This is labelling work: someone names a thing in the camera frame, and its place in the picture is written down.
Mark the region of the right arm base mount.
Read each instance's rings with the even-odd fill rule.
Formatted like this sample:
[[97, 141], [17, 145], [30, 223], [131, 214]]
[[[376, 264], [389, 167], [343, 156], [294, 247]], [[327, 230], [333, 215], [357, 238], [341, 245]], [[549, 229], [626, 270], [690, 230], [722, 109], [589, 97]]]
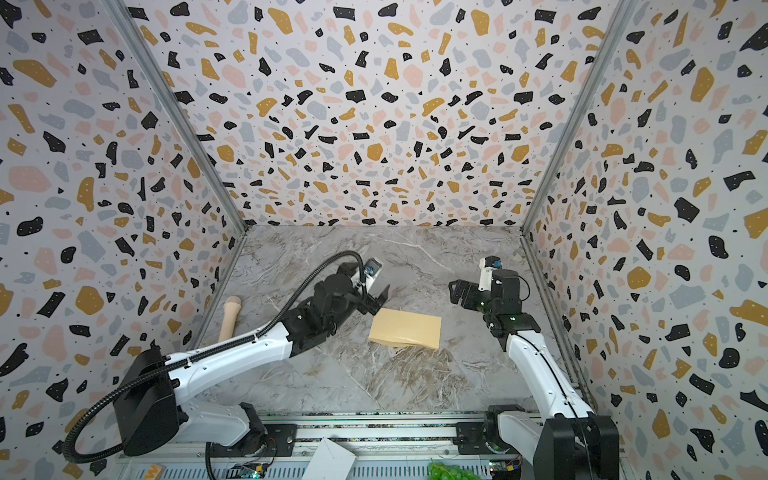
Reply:
[[504, 412], [483, 422], [459, 422], [453, 443], [461, 455], [519, 454], [532, 458], [543, 426], [518, 412]]

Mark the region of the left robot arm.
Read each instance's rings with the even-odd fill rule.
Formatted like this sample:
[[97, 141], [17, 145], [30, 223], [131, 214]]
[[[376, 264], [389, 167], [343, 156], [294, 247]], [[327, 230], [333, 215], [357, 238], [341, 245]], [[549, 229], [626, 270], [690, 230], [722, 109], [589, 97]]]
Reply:
[[355, 312], [376, 314], [389, 291], [362, 291], [357, 276], [332, 274], [312, 296], [288, 310], [271, 328], [203, 349], [164, 356], [141, 353], [127, 380], [146, 373], [153, 379], [122, 393], [114, 402], [122, 451], [140, 456], [170, 442], [203, 442], [223, 453], [252, 454], [266, 446], [267, 427], [247, 402], [224, 406], [198, 395], [255, 367], [298, 356], [335, 335]]

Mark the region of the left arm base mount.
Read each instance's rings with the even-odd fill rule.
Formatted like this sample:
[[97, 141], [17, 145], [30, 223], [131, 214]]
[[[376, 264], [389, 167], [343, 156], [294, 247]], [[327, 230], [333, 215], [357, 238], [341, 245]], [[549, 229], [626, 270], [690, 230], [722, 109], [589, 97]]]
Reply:
[[226, 447], [213, 443], [210, 456], [212, 458], [290, 457], [297, 439], [297, 430], [296, 424], [267, 424], [262, 431], [250, 431], [233, 446]]

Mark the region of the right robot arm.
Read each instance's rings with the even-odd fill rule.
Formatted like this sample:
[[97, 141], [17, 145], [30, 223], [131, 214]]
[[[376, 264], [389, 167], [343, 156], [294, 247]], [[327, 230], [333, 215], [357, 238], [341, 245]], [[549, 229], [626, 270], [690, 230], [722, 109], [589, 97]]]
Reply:
[[477, 283], [449, 283], [450, 302], [482, 315], [491, 335], [512, 360], [535, 401], [539, 418], [518, 406], [491, 407], [485, 441], [509, 446], [532, 467], [535, 479], [618, 479], [619, 432], [576, 392], [558, 366], [534, 317], [523, 311], [513, 270], [481, 268]]

